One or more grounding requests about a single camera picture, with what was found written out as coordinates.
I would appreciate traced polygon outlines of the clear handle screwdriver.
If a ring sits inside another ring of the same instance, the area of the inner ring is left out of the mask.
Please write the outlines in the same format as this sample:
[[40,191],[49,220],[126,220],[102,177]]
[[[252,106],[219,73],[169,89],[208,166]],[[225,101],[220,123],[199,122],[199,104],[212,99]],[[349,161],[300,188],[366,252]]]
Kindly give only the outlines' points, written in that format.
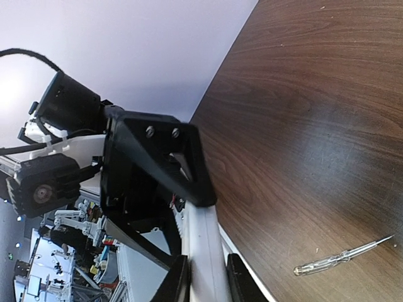
[[361,254],[364,254],[365,252],[368,252],[369,250],[374,249],[381,243],[383,243],[387,240],[390,240],[393,237],[394,237],[394,235],[390,235],[390,236],[381,238],[379,240],[366,243],[359,247],[355,247],[353,249],[342,251],[341,253],[336,254],[336,255],[330,255],[323,259],[314,260],[312,262],[302,264],[300,266],[296,266],[293,269],[293,273],[296,276],[307,276],[307,275],[315,274],[318,272],[326,271],[339,264],[349,262],[351,259],[353,259]]

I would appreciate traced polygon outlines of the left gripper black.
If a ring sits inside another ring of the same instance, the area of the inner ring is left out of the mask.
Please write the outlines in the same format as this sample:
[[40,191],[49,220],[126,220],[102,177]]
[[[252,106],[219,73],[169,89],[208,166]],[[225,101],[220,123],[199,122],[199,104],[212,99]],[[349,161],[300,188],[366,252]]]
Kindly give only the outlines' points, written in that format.
[[104,115],[101,208],[107,216],[105,231],[168,271],[173,257],[132,227],[164,226],[171,214],[168,190],[196,207],[216,205],[198,128],[170,115],[112,105]]

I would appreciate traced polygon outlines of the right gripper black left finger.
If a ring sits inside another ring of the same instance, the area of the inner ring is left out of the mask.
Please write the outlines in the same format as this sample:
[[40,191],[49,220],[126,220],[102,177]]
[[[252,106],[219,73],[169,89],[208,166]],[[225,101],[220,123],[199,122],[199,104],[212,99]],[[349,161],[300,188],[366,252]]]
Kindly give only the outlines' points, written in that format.
[[189,302],[190,265],[187,255],[178,256],[151,302]]

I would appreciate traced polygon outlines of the red white remote control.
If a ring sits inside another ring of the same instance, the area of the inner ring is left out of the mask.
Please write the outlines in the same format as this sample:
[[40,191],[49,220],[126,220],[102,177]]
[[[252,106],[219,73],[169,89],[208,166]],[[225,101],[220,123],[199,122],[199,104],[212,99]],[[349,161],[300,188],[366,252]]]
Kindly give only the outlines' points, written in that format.
[[190,301],[232,301],[215,207],[186,203],[181,222],[182,253],[190,263]]

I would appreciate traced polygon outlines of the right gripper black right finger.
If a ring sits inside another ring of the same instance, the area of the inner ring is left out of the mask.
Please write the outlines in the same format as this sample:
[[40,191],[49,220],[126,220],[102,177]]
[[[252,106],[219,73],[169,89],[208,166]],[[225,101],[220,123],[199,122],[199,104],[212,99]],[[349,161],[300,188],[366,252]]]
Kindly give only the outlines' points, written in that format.
[[230,253],[227,256],[226,271],[232,301],[276,301],[256,282],[239,254]]

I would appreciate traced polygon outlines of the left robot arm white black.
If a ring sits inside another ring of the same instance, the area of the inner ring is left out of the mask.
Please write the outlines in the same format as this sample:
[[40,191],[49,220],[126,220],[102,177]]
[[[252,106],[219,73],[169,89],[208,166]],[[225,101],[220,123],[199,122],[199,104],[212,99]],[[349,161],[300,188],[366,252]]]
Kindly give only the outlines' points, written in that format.
[[171,201],[199,208],[217,201],[197,127],[126,111],[63,72],[31,113],[67,136],[30,145],[30,159],[7,181],[17,212],[33,218],[70,204],[99,174],[106,231],[170,269],[181,254]]

